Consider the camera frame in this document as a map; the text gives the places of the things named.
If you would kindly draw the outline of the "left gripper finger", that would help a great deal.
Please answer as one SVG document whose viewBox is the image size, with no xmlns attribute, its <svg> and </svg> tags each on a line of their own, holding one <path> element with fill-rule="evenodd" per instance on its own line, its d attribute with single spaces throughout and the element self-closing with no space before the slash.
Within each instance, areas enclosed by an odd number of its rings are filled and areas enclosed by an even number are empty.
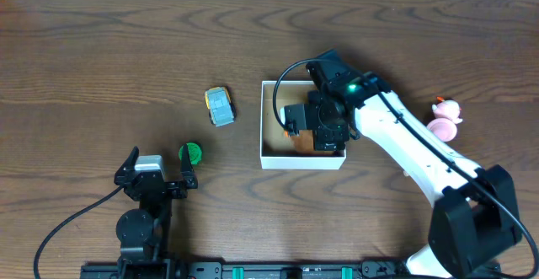
<svg viewBox="0 0 539 279">
<path fill-rule="evenodd" d="M 195 172 L 189 156 L 189 146 L 185 143 L 179 150 L 180 156 L 180 171 L 186 181 L 192 181 L 195 178 Z"/>
<path fill-rule="evenodd" d="M 135 165 L 136 165 L 138 156 L 139 156 L 139 148 L 138 146 L 134 146 L 129 156 L 127 157 L 127 159 L 118 169 L 119 177 L 126 177 L 135 170 Z"/>
</svg>

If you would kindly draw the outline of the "brown plush toy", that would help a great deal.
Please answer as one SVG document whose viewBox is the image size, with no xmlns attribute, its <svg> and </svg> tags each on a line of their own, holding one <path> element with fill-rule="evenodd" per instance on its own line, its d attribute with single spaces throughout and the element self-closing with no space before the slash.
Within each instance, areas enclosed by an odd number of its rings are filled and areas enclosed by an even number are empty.
<svg viewBox="0 0 539 279">
<path fill-rule="evenodd" d="M 318 151 L 314 147 L 313 131 L 300 130 L 298 136 L 292 136 L 288 131 L 284 132 L 293 144 L 294 149 L 299 153 L 307 156 L 330 156 L 334 151 Z"/>
</svg>

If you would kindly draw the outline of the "pink duck toy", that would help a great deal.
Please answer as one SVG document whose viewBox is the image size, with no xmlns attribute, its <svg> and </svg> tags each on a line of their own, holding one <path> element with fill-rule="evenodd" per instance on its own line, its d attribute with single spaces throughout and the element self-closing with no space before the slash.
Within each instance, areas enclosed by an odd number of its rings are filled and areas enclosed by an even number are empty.
<svg viewBox="0 0 539 279">
<path fill-rule="evenodd" d="M 462 108 L 452 99 L 437 97 L 437 101 L 437 104 L 431 106 L 435 118 L 426 128 L 442 142 L 449 142 L 456 137 L 457 125 L 463 122 L 460 117 Z"/>
</svg>

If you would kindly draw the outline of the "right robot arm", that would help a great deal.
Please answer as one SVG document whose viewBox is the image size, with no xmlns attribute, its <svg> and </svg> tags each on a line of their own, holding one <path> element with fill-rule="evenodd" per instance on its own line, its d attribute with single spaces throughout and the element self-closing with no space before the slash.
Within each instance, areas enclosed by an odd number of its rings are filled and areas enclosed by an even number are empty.
<svg viewBox="0 0 539 279">
<path fill-rule="evenodd" d="M 384 149 L 433 207 L 427 245 L 405 262 L 410 275 L 494 276 L 487 263 L 530 237 L 505 169 L 483 169 L 450 148 L 384 80 L 355 70 L 336 52 L 307 61 L 306 69 L 334 119 Z"/>
</svg>

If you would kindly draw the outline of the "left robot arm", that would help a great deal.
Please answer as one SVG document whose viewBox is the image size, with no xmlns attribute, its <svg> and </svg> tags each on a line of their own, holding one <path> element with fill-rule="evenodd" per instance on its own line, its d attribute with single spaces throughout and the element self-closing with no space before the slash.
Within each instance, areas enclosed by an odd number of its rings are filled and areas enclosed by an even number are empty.
<svg viewBox="0 0 539 279">
<path fill-rule="evenodd" d="M 172 201 L 198 187 L 189 145 L 180 148 L 181 176 L 166 181 L 160 155 L 141 156 L 134 147 L 115 173 L 114 183 L 139 207 L 124 213 L 116 224 L 120 241 L 119 278 L 187 278 L 188 266 L 168 253 Z"/>
</svg>

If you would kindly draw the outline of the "green round toy disc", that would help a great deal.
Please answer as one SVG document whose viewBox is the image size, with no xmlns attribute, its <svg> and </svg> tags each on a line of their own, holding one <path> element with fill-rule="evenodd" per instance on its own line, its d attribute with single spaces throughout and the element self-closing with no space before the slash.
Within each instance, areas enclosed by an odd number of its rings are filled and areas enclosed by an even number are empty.
<svg viewBox="0 0 539 279">
<path fill-rule="evenodd" d="M 192 165 L 197 165 L 202 160 L 202 149 L 196 142 L 187 142 L 181 146 L 178 156 L 182 160 L 184 156 L 184 149 L 187 148 L 189 154 L 189 160 Z"/>
</svg>

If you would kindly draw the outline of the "white cardboard box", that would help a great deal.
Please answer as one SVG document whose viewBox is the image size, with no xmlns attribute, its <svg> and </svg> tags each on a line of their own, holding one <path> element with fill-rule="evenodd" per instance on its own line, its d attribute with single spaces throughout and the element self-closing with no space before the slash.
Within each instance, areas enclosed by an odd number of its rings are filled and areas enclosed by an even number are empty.
<svg viewBox="0 0 539 279">
<path fill-rule="evenodd" d="M 272 97 L 275 81 L 263 81 L 260 98 L 259 158 L 262 169 L 340 169 L 346 150 L 330 156 L 299 154 L 275 119 Z"/>
</svg>

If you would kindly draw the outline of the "yellow grey toy car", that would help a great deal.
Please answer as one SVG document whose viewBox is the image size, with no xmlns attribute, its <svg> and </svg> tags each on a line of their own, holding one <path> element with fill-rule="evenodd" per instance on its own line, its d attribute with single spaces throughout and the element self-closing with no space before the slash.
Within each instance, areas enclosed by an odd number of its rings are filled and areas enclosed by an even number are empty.
<svg viewBox="0 0 539 279">
<path fill-rule="evenodd" d="M 236 111 L 226 87 L 205 91 L 205 103 L 214 126 L 225 126 L 236 120 Z"/>
</svg>

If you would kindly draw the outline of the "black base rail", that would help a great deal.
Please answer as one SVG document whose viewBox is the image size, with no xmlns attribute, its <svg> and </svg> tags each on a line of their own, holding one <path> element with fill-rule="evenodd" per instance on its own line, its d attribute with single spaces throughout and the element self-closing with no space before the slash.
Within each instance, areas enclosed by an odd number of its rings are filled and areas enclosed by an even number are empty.
<svg viewBox="0 0 539 279">
<path fill-rule="evenodd" d="M 399 260 L 364 260 L 358 264 L 222 264 L 160 262 L 88 263 L 80 279 L 386 279 L 413 278 Z"/>
</svg>

